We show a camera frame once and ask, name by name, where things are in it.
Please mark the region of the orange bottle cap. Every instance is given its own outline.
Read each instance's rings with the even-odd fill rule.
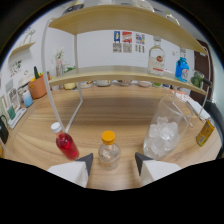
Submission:
[[[102,134],[102,141],[105,145],[112,145],[115,142],[115,134],[113,131],[105,131]]]

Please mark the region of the glass bottle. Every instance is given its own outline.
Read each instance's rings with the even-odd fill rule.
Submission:
[[[63,133],[59,122],[55,122],[51,125],[51,130],[56,134],[56,145],[61,152],[70,160],[76,160],[79,157],[79,150],[75,145],[72,137]]]
[[[62,15],[65,15],[69,12],[73,12],[78,9],[82,9],[82,8],[84,8],[84,5],[85,5],[85,0],[72,1],[70,3],[69,7],[63,12]]]
[[[106,170],[116,169],[119,165],[121,150],[115,143],[114,132],[103,132],[102,141],[103,144],[99,147],[98,150],[100,165]]]
[[[160,47],[161,38],[154,36],[155,46],[149,50],[148,73],[163,76],[165,66],[165,52]]]
[[[186,49],[180,48],[180,59],[176,63],[175,78],[181,82],[187,82],[189,66],[186,59]]]

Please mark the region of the bottle cap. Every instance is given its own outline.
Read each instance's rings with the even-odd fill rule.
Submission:
[[[180,52],[186,53],[186,49],[180,48]]]
[[[160,37],[160,36],[153,36],[153,39],[154,39],[155,41],[161,41],[161,37]]]
[[[115,134],[113,131],[105,131],[102,134],[102,141],[105,145],[112,145],[115,142]]]
[[[51,125],[51,130],[54,132],[54,133],[58,133],[59,131],[61,131],[61,125],[59,122],[55,122],[54,124]]]

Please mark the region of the potted plant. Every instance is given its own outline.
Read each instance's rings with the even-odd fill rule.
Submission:
[[[34,67],[34,78],[28,83],[28,86],[33,99],[47,94],[43,74],[39,76],[36,66]]]

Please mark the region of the label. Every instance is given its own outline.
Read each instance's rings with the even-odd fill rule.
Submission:
[[[185,79],[185,80],[187,80],[187,77],[188,77],[188,69],[182,69],[182,71],[181,71],[181,78],[182,79]]]
[[[113,161],[113,162],[104,162],[100,159],[100,165],[104,167],[107,170],[112,170],[118,167],[119,165],[119,159]]]
[[[206,120],[206,123],[204,124],[203,128],[201,129],[200,133],[196,137],[197,143],[200,146],[203,146],[205,142],[208,140],[209,136],[212,134],[213,130],[215,128],[210,123],[209,119]]]
[[[148,71],[155,75],[162,75],[164,70],[164,59],[162,56],[149,57]]]

